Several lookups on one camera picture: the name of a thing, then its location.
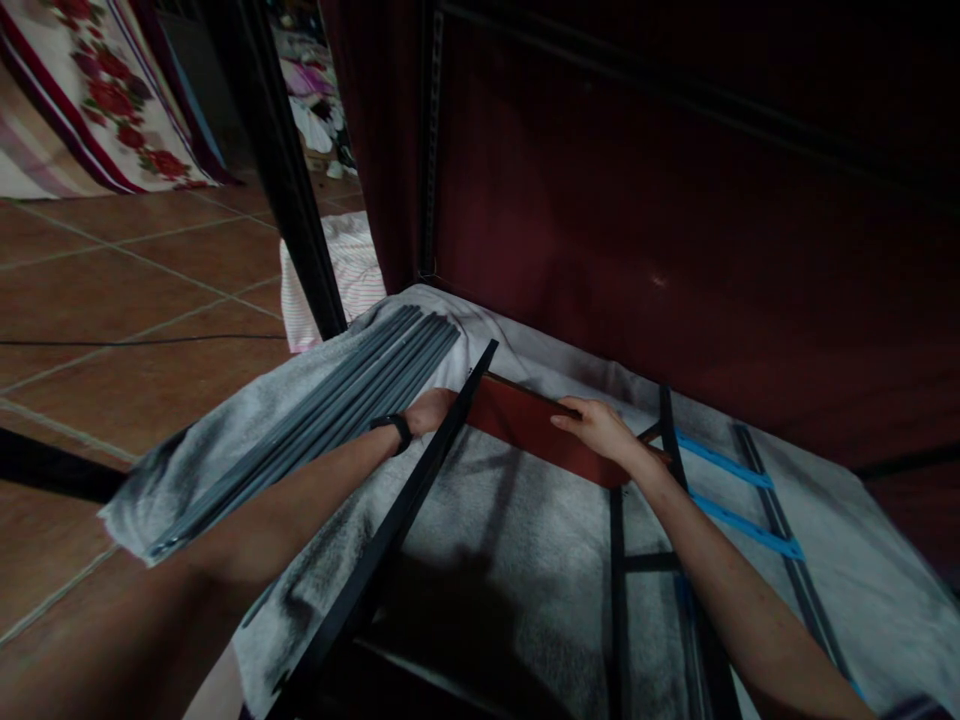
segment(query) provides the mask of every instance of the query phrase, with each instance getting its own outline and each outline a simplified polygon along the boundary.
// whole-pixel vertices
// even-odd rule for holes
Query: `left hand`
[[[456,399],[457,394],[453,390],[433,388],[427,390],[413,405],[400,414],[410,426],[410,432],[415,437],[420,437],[429,432],[435,432],[440,427],[440,423],[443,422],[447,411]]]

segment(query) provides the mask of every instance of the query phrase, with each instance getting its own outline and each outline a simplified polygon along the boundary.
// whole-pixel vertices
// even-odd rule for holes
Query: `right hand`
[[[576,410],[583,419],[577,420],[569,415],[553,415],[550,422],[561,430],[576,435],[598,455],[623,465],[630,453],[636,452],[636,448],[640,447],[633,432],[607,403],[567,396],[560,400],[560,404]]]

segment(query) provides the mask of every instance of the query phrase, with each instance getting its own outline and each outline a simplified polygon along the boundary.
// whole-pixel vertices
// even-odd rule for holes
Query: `blue strap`
[[[762,527],[754,525],[746,518],[740,517],[734,512],[730,512],[725,507],[717,505],[712,500],[707,500],[705,497],[702,495],[697,495],[695,492],[691,492],[690,497],[707,515],[715,517],[721,522],[727,523],[745,535],[749,535],[757,542],[763,543],[771,550],[776,550],[781,555],[786,555],[794,560],[806,562],[806,558],[803,555],[803,550],[800,549],[800,543],[798,543],[794,538],[790,538],[789,540],[779,538],[773,533],[767,532]]]
[[[695,440],[691,440],[682,432],[677,430],[677,444],[685,450],[689,450],[694,455],[699,455],[704,460],[712,462],[719,468],[726,470],[731,475],[736,475],[741,480],[756,485],[757,487],[773,490],[773,481],[766,475],[760,475],[753,470],[748,470],[743,465],[738,465],[733,460],[728,460],[720,453],[716,453],[710,448],[704,447]]]

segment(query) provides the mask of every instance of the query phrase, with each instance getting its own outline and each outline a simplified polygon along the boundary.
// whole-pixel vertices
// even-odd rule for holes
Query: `gray towel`
[[[462,337],[425,387],[459,388],[489,339],[491,369],[548,397],[612,402],[639,432],[658,413],[655,384],[443,292],[416,286],[387,298],[344,336],[258,378],[145,457],[101,515],[143,557],[190,502],[397,307],[447,315]],[[688,436],[738,457],[731,419],[675,395]],[[960,614],[949,594],[847,470],[754,431],[840,645],[867,702],[884,712],[918,693],[960,717]],[[247,704],[264,717],[346,582],[429,438],[375,472],[291,564],[233,643]],[[683,452],[691,486],[765,526],[751,486]],[[628,554],[668,547],[634,486],[625,497]],[[721,526],[796,611],[781,558]],[[605,718],[609,624],[605,491],[465,428],[403,547],[367,642],[443,674],[517,716]],[[628,581],[632,710],[685,717],[678,606],[670,575]],[[755,717],[740,688],[745,717]]]

